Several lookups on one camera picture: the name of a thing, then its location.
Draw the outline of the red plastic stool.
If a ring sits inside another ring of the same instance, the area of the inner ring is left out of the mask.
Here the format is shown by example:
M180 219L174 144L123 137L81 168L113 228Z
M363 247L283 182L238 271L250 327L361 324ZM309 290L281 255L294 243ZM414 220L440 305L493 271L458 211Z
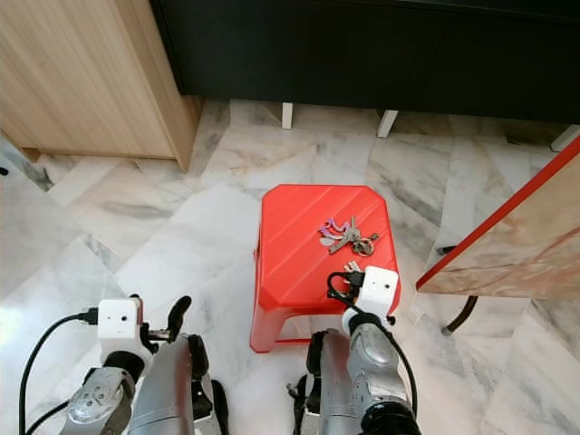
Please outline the red plastic stool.
M376 235L371 256L349 247L334 254L324 240L343 225ZM326 279L349 261L397 270L388 203L364 185L278 185L261 199L256 245L256 301L249 347L272 352L294 316L343 315L328 298Z

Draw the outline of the silver key bunch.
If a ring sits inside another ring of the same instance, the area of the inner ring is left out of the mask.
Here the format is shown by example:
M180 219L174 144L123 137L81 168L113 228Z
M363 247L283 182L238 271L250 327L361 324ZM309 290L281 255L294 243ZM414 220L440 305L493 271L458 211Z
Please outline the silver key bunch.
M318 228L320 236L328 240L327 250L331 256L341 248L349 246L357 256L372 256L374 243L380 239L378 233L369 236L362 236L361 230L356 225L356 216L342 225L336 223L334 219L328 219Z

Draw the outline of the black low console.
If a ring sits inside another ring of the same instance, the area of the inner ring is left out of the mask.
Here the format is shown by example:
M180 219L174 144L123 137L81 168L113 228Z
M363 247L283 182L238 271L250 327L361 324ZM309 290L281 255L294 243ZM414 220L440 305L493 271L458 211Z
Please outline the black low console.
M150 0L179 90L580 127L580 0Z

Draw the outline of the light wooden cabinet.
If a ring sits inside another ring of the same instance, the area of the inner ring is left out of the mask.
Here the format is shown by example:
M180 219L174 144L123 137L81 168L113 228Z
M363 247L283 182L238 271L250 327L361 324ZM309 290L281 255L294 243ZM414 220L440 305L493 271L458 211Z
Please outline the light wooden cabinet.
M199 112L150 0L0 0L0 128L17 148L187 169Z

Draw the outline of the marble table with red edge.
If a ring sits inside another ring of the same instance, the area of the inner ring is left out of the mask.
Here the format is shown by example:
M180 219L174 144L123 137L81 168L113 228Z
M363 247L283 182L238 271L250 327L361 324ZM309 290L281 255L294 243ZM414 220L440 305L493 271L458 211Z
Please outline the marble table with red edge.
M580 127L524 187L418 279L419 293L466 295L443 334L480 297L580 301Z

